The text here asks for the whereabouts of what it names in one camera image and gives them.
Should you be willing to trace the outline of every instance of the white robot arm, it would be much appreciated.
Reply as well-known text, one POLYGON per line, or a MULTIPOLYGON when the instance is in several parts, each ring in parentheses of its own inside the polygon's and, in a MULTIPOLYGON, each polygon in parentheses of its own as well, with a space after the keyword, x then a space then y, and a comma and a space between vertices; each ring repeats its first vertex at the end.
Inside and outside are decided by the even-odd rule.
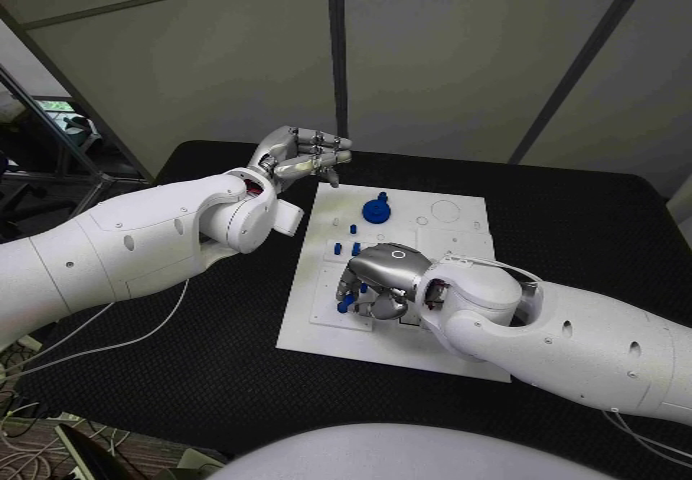
POLYGON ((0 346, 88 307, 164 290, 252 252, 272 229, 292 236, 303 210, 277 194, 311 174, 337 186, 349 149, 347 139, 281 127, 248 168, 115 197, 0 245, 0 346))
POLYGON ((494 363, 588 407, 692 425, 692 330, 613 298, 535 280, 517 282, 497 262, 447 255, 431 263, 411 248, 379 244, 350 260, 336 298, 353 295, 353 310, 380 319, 398 318, 411 304, 465 360, 494 363), (360 282, 379 293, 372 303, 357 303, 360 282))

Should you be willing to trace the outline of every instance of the white board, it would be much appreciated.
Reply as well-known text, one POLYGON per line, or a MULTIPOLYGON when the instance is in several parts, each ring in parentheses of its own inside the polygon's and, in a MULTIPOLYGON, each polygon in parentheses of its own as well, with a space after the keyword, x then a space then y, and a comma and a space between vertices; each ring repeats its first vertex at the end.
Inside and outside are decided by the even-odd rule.
POLYGON ((353 185, 333 189, 320 184, 277 348, 509 382, 509 373, 497 366, 467 362, 447 352, 412 309, 403 318, 388 321, 337 312, 336 285, 354 242, 362 248, 401 243, 431 259, 447 252, 494 258, 486 202, 477 197, 353 185), (365 221, 362 208, 382 191, 392 214, 375 225, 365 221), (334 254, 336 242, 340 255, 334 254))

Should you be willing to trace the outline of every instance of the robotic hand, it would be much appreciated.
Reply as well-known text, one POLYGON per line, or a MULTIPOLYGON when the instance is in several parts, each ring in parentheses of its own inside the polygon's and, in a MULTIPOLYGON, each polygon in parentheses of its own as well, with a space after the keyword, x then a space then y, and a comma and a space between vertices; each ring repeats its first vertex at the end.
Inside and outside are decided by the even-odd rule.
POLYGON ((333 167, 350 161, 350 145, 281 127, 248 168, 121 195, 0 245, 0 347, 88 307, 160 292, 252 252, 272 229, 292 236, 303 210, 277 194, 307 175, 339 186, 333 167))
POLYGON ((376 319, 415 309, 447 350, 574 402, 692 425, 692 330, 597 293, 473 257, 432 263, 379 244, 352 258, 336 299, 376 319), (360 282, 378 292, 357 303, 360 282))

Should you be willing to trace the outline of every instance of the black mat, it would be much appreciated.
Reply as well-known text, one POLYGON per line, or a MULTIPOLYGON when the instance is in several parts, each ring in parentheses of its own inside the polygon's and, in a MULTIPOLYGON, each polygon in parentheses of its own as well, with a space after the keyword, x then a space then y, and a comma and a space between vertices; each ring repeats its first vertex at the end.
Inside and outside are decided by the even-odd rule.
MULTIPOLYGON (((248 144, 184 143, 160 181, 242 166, 252 151, 248 144)), ((484 197, 499 260, 692 325, 692 255, 638 177, 366 153, 340 174, 349 184, 484 197)), ((284 195, 305 214, 314 192, 310 178, 284 195)), ((154 337, 27 376, 21 393, 118 428, 226 452, 327 425, 405 422, 507 439, 617 477, 687 474, 598 411, 516 380, 499 384, 277 350, 305 220, 294 238, 272 233, 255 253, 190 280, 180 311, 154 337)), ((50 358, 143 334, 179 293, 180 286, 118 304, 50 358)), ((60 323, 53 341, 92 311, 60 323)), ((647 419, 631 425, 692 450, 689 427, 647 419)))

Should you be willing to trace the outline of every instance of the blue knob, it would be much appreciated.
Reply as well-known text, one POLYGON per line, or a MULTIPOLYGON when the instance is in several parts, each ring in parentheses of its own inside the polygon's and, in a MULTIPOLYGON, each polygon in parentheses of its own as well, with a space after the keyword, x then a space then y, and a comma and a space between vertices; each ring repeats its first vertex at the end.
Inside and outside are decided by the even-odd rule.
POLYGON ((370 223, 385 223, 389 220, 389 215, 392 214, 392 209, 386 203, 386 193, 382 192, 378 195, 376 200, 370 200, 363 205, 363 218, 370 223))
POLYGON ((349 311, 349 305, 356 301, 353 298, 353 294, 347 294, 346 297, 343 297, 343 301, 339 302, 339 305, 336 306, 336 309, 339 310, 339 313, 346 313, 349 311))

